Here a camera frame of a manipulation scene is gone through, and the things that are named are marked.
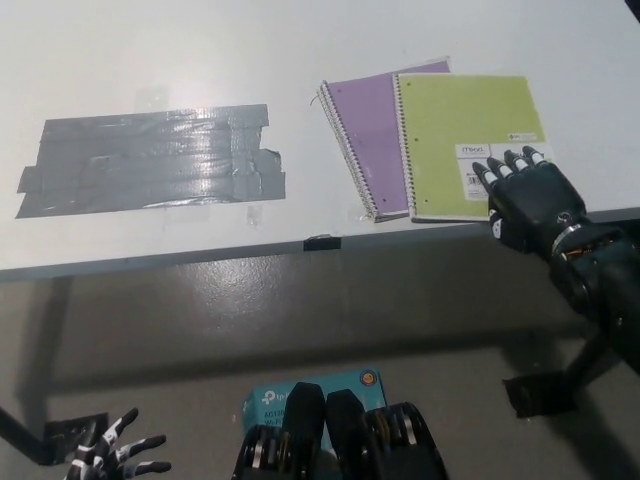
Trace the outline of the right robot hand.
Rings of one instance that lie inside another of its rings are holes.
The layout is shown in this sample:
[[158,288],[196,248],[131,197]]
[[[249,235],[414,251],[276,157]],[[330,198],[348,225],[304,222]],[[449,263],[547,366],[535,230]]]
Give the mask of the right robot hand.
[[586,206],[575,187],[544,154],[526,145],[472,164],[488,195],[489,225],[496,240],[543,259],[557,238],[586,220]]

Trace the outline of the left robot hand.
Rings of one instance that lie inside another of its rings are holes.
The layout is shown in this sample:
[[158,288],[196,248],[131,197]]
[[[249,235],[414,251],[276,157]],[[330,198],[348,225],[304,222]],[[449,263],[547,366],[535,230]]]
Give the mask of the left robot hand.
[[139,416],[139,409],[134,407],[117,419],[106,430],[101,430],[96,423],[87,427],[74,452],[69,469],[64,479],[136,479],[146,474],[164,474],[172,469],[168,461],[131,462],[131,459],[148,450],[162,446],[165,435],[143,438],[118,447],[117,441],[123,432]]

